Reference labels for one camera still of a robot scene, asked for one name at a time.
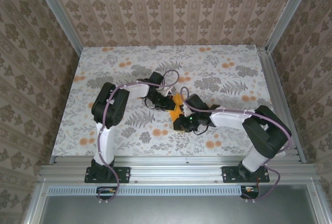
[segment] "black mounting bracket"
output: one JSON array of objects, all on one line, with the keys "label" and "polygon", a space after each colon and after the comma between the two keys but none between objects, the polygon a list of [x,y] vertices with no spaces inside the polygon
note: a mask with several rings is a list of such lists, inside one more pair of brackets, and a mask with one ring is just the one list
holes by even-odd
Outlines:
[{"label": "black mounting bracket", "polygon": [[[113,167],[115,173],[119,177],[121,184],[128,184],[130,180],[130,167]],[[96,163],[94,159],[91,161],[91,167],[88,167],[85,173],[84,182],[87,184],[116,184],[116,178],[112,171],[104,165]]]},{"label": "black mounting bracket", "polygon": [[257,183],[259,180],[260,183],[269,183],[270,177],[269,172],[263,166],[259,167],[253,173],[250,173],[249,176],[243,178],[239,173],[238,166],[223,166],[222,167],[223,182],[225,184],[230,183]]}]

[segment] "robotic arm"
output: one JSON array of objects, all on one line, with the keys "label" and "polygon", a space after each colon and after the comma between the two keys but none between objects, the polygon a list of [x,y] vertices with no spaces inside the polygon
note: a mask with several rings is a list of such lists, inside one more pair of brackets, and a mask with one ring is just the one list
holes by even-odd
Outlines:
[{"label": "robotic arm", "polygon": [[[163,95],[157,90],[157,86],[149,86],[147,84],[139,83],[141,81],[161,85],[163,80],[164,77],[162,75],[153,72],[148,79],[139,79],[137,81],[138,83],[130,83],[118,89],[111,99],[110,105],[105,113],[105,128],[103,129],[99,140],[101,156],[111,167],[114,165],[113,144],[115,137],[114,131],[116,129],[115,126],[117,126],[122,120],[128,100],[136,99],[138,97],[145,98],[155,105],[155,109],[174,110],[175,103],[172,100],[172,96],[168,95],[171,88],[163,90]],[[94,116],[93,119],[96,122],[97,133],[100,133],[103,126],[102,123],[105,107],[110,95],[115,89],[116,86],[114,84],[106,82],[92,106],[91,112]],[[90,168],[89,176],[94,177],[98,182],[108,182],[113,176],[112,172],[104,166],[98,152],[95,153]]]},{"label": "robotic arm", "polygon": [[[268,160],[274,158],[279,150],[285,145],[288,138],[285,133],[276,125],[252,116],[250,114],[236,114],[224,112],[219,105],[212,105],[210,108],[196,94],[191,95],[186,103],[200,110],[216,110],[212,113],[193,111],[184,108],[184,115],[174,122],[175,130],[185,132],[197,131],[199,125],[207,127],[231,127],[239,130],[245,129],[247,135],[253,143],[253,147],[247,156],[239,163],[237,167],[229,166],[223,171],[224,182],[226,176],[231,178],[232,182],[252,182],[257,181],[259,168]],[[291,136],[289,128],[267,107],[259,106],[254,113],[265,116],[281,125]]]}]

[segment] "orange object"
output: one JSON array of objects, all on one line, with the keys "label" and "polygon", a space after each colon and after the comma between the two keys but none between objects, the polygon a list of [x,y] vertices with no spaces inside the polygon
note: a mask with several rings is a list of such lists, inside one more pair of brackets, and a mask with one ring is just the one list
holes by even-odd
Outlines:
[{"label": "orange object", "polygon": [[170,111],[170,114],[171,114],[171,119],[174,122],[180,116],[180,114],[183,114],[180,108],[183,102],[179,93],[176,93],[176,95],[173,96],[173,101],[175,103],[175,108],[173,111]]}]

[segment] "patterned wallpaper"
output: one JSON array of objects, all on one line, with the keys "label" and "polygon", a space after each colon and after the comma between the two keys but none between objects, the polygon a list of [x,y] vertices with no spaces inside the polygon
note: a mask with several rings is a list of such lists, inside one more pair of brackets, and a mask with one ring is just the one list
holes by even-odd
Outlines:
[{"label": "patterned wallpaper", "polygon": [[332,0],[302,0],[272,55],[302,147],[332,206]]},{"label": "patterned wallpaper", "polygon": [[77,62],[45,0],[0,0],[0,223],[29,206]]},{"label": "patterned wallpaper", "polygon": [[265,45],[288,0],[59,0],[85,47]]}]

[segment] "floral tablecloth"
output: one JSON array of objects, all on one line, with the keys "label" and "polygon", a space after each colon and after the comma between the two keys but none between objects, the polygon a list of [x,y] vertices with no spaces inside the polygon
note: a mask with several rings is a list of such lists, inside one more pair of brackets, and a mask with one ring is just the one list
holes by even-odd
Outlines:
[{"label": "floral tablecloth", "polygon": [[[169,69],[181,75],[176,90],[187,86],[208,105],[272,107],[254,45],[84,48],[53,155],[95,153],[97,133],[91,107],[105,82],[121,85]],[[168,84],[175,79],[175,73],[165,78]],[[244,130],[209,128],[200,136],[174,131],[170,113],[150,110],[141,99],[127,103],[114,145],[118,156],[240,156],[251,146]]]}]

